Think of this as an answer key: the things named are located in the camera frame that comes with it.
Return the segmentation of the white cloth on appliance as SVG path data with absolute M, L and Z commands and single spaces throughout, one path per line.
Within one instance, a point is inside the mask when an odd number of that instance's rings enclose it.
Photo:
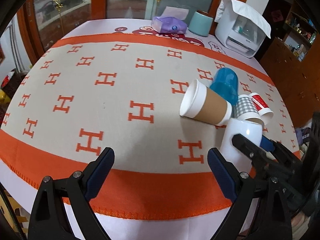
M 271 26 L 267 22 L 267 20 L 265 20 L 265 18 L 253 7 L 239 0 L 221 0 L 216 11 L 214 22 L 219 22 L 223 15 L 223 12 L 229 5 L 232 7 L 233 12 L 251 20 L 265 33 L 268 38 L 271 38 Z

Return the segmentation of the brown sleeve paper cup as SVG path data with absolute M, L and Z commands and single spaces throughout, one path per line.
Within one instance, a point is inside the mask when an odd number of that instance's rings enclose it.
M 232 105 L 198 79 L 192 81 L 180 104 L 181 117 L 191 118 L 215 126 L 227 125 Z

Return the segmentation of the plain white cup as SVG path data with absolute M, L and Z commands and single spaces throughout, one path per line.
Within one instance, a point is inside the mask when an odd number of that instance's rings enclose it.
M 239 148 L 245 149 L 244 145 L 247 141 L 260 146 L 262 135 L 261 124 L 230 118 L 222 139 L 220 153 L 228 162 L 233 163 L 239 172 L 249 173 L 252 168 L 251 159 Z

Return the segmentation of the grey checked paper cup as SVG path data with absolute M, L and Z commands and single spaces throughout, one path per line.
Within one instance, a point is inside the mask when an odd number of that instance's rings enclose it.
M 233 117 L 242 121 L 250 121 L 264 126 L 263 120 L 252 99 L 245 94 L 238 96 L 238 101 L 236 105 L 233 106 Z

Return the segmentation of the wooden shelf with items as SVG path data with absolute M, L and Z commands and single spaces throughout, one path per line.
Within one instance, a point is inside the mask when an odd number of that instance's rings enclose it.
M 312 20 L 297 3 L 293 2 L 285 20 L 287 34 L 284 44 L 302 62 L 311 49 L 318 31 Z

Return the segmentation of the purple tissue pack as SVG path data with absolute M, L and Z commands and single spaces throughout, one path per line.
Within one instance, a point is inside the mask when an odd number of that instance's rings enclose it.
M 185 34 L 187 24 L 175 17 L 154 17 L 151 27 L 160 34 Z

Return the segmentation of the wooden glass cabinet doors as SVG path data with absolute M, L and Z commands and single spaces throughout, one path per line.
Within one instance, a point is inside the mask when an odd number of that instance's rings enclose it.
M 17 12 L 17 22 L 26 54 L 31 63 L 35 63 L 57 40 L 89 20 L 151 20 L 166 7 L 187 9 L 190 15 L 198 10 L 214 15 L 220 1 L 26 0 Z

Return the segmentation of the red white paper cup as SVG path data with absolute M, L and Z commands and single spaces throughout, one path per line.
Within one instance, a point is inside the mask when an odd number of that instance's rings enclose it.
M 269 108 L 268 104 L 258 93 L 251 93 L 249 94 L 249 97 L 252 99 L 255 107 L 257 108 L 264 125 L 270 123 L 274 116 L 274 112 Z

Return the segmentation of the teal canister brown lid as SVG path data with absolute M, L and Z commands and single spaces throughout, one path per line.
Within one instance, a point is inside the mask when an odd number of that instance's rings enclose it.
M 188 29 L 190 32 L 207 37 L 209 35 L 211 26 L 213 22 L 213 16 L 207 12 L 197 10 L 194 12 L 191 21 L 189 23 Z

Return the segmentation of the white countertop appliance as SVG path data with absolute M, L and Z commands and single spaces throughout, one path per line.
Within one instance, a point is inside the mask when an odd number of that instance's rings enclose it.
M 230 5 L 217 23 L 215 36 L 226 48 L 248 58 L 256 54 L 267 38 L 251 20 L 233 12 Z

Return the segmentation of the blue translucent plastic cup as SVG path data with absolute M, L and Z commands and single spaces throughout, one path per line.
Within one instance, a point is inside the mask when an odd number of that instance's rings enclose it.
M 238 101 L 239 81 L 237 74 L 230 68 L 220 68 L 210 85 L 210 89 L 235 106 Z

